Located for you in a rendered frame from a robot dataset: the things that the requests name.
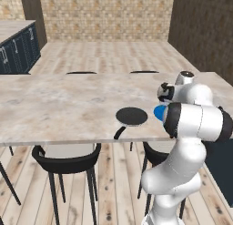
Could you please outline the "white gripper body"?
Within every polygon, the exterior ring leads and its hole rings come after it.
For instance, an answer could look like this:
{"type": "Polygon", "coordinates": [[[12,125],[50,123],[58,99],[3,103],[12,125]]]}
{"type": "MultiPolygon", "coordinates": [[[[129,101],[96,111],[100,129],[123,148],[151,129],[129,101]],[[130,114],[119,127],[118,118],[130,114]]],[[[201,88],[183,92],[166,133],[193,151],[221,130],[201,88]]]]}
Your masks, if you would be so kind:
{"type": "Polygon", "coordinates": [[[172,100],[175,93],[175,88],[168,83],[162,83],[157,90],[157,97],[161,102],[172,100]]]}

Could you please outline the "blue plate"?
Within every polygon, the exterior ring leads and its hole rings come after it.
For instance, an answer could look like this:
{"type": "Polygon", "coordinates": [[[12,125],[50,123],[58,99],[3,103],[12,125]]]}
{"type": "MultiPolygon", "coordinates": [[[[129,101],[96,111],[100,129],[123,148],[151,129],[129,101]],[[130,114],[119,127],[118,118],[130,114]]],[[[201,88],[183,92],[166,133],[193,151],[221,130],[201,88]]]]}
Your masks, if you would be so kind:
{"type": "Polygon", "coordinates": [[[159,106],[156,106],[154,108],[154,116],[160,120],[160,121],[163,121],[164,120],[164,114],[165,114],[165,110],[166,110],[166,106],[165,105],[159,105],[159,106]]]}

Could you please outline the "black pan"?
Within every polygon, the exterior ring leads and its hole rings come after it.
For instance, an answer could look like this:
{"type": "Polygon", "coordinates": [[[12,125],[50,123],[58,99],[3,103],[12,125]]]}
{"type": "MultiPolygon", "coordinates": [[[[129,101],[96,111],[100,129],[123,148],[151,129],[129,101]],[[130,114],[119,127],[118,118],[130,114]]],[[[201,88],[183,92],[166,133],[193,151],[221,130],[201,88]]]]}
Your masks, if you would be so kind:
{"type": "Polygon", "coordinates": [[[114,135],[118,140],[127,127],[138,127],[147,121],[147,112],[139,107],[123,107],[116,112],[116,120],[120,122],[121,127],[114,135]]]}

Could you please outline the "dark island cabinet panel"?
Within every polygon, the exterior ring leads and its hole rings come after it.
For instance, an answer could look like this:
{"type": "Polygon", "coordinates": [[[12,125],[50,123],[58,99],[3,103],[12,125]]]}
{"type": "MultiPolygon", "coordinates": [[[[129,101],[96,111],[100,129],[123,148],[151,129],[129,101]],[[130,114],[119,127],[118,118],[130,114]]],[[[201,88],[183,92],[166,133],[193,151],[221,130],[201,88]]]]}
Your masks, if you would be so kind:
{"type": "Polygon", "coordinates": [[[224,142],[207,142],[205,163],[230,208],[233,208],[233,138],[224,142]]]}

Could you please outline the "dark blue cupboard run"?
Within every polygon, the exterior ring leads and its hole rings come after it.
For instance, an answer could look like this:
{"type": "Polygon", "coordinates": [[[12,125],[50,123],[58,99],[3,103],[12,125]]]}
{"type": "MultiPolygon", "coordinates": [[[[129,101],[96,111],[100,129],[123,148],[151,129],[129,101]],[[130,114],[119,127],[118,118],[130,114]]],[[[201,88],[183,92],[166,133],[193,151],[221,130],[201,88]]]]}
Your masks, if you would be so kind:
{"type": "Polygon", "coordinates": [[[0,75],[28,74],[40,56],[35,21],[0,20],[0,75]]]}

